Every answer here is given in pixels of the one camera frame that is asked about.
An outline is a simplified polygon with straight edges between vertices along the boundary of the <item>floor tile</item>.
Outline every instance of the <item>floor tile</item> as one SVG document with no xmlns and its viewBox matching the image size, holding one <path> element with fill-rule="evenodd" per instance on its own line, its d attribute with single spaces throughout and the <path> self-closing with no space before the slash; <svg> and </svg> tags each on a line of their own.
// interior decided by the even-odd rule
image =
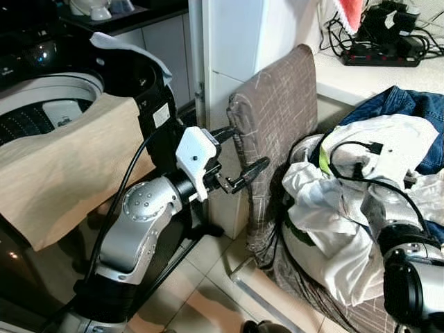
<svg viewBox="0 0 444 333">
<path fill-rule="evenodd" d="M 203 275 L 207 275 L 213 265 L 222 256 L 232 240 L 222 237 L 204 236 L 188 254 L 189 260 Z"/>
<path fill-rule="evenodd" d="M 348 333 L 348 332 L 345 329 L 343 329 L 340 325 L 336 324 L 334 321 L 331 321 L 329 318 L 325 317 L 325 320 L 322 323 L 321 328 L 319 329 L 319 333 Z"/>
<path fill-rule="evenodd" d="M 222 258 L 214 265 L 207 277 L 257 321 L 268 319 L 279 323 L 279 320 L 274 318 L 259 303 L 244 293 L 228 277 L 227 273 L 234 270 L 248 256 L 249 253 L 245 249 L 245 239 L 236 239 L 226 250 Z M 306 333 L 318 332 L 324 315 L 283 292 L 283 290 L 269 280 L 263 272 L 255 268 L 254 263 L 243 268 L 239 277 L 290 321 L 306 331 Z"/>
<path fill-rule="evenodd" d="M 203 278 L 184 259 L 131 320 L 130 329 L 134 333 L 162 332 Z"/>
<path fill-rule="evenodd" d="M 205 278 L 168 325 L 177 333 L 238 333 L 252 317 Z"/>
</svg>

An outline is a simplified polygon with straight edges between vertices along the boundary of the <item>metal leg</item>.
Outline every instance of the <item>metal leg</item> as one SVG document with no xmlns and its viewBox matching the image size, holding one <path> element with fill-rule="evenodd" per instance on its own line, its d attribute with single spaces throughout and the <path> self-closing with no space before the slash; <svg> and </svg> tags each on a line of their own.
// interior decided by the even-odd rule
<svg viewBox="0 0 444 333">
<path fill-rule="evenodd" d="M 290 319 L 288 319 L 282 312 L 276 309 L 272 304 L 270 304 L 267 300 L 265 300 L 262 296 L 260 296 L 256 291 L 251 289 L 240 277 L 239 272 L 244 269 L 249 263 L 254 260 L 254 257 L 248 257 L 245 259 L 238 267 L 236 267 L 231 274 L 229 274 L 230 280 L 232 280 L 244 293 L 249 295 L 253 300 L 255 300 L 259 305 L 261 305 L 266 311 L 273 315 L 276 319 L 278 319 L 281 323 L 285 325 L 280 326 L 276 324 L 267 323 L 267 325 L 272 325 L 273 330 L 265 325 L 265 322 L 260 323 L 257 328 L 261 328 L 263 326 L 263 330 L 258 330 L 257 333 L 260 332 L 276 332 L 276 333 L 305 333 L 302 329 L 296 326 Z"/>
</svg>

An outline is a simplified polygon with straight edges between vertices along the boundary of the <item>washing machine drum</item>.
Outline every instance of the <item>washing machine drum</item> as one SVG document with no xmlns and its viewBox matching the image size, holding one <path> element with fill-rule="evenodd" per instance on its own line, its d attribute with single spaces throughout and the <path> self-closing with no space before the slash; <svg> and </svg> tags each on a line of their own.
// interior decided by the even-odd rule
<svg viewBox="0 0 444 333">
<path fill-rule="evenodd" d="M 25 80 L 0 92 L 0 145 L 66 125 L 102 92 L 99 78 L 70 72 Z"/>
</svg>

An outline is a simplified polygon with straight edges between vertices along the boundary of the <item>washing machine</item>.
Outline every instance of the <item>washing machine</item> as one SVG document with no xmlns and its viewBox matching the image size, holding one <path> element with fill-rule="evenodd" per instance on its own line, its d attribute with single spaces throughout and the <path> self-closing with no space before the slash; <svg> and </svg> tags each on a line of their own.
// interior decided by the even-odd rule
<svg viewBox="0 0 444 333">
<path fill-rule="evenodd" d="M 52 0 L 1 2 L 0 148 L 14 139 L 66 126 L 107 93 L 134 98 L 143 136 L 154 135 L 147 149 L 158 172 L 174 170 L 181 129 L 162 65 L 140 50 L 99 47 L 89 37 L 64 31 Z M 159 110 L 161 121 L 156 118 Z M 171 255 L 180 240 L 169 242 Z M 49 259 L 44 256 L 58 253 L 57 246 L 36 255 L 7 221 L 0 221 L 0 331 L 16 332 L 12 327 L 22 327 L 36 332 L 61 306 L 63 301 L 41 287 L 42 274 L 30 262 L 32 256 L 43 256 L 40 261 L 45 264 Z M 54 283 L 58 276 L 62 278 L 57 269 L 46 273 Z"/>
</svg>

